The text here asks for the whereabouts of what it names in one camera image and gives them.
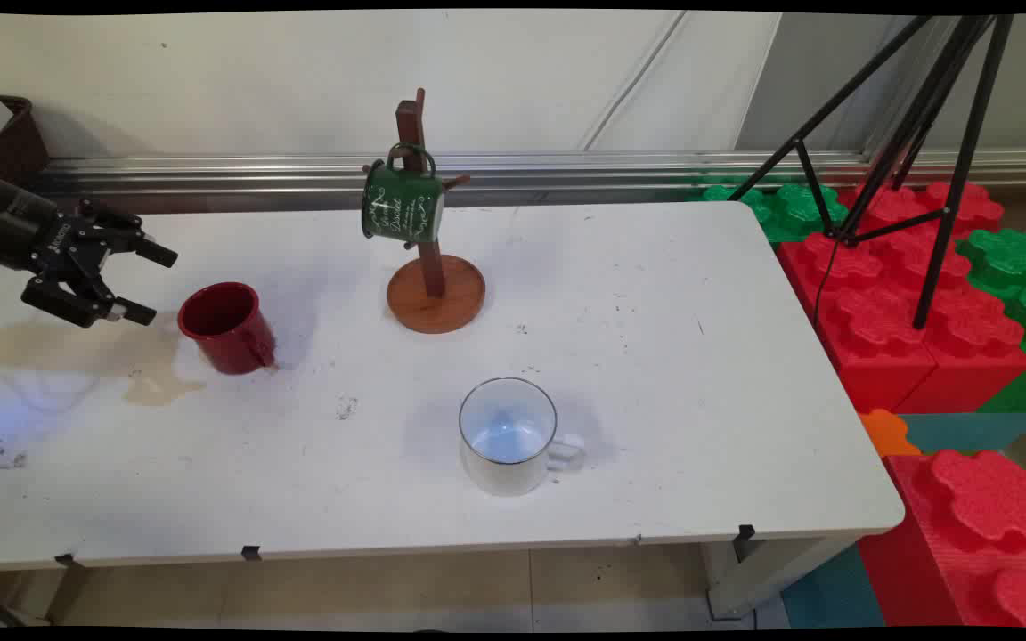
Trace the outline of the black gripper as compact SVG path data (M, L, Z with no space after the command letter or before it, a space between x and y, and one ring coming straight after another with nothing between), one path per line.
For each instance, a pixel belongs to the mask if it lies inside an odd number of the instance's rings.
M35 273L21 301L80 328L95 321L153 323L155 309L115 296L97 272L111 253L134 253L166 268L177 253L146 231L139 215L81 199L66 211L53 200L0 179L0 266ZM94 272L72 263L85 261Z

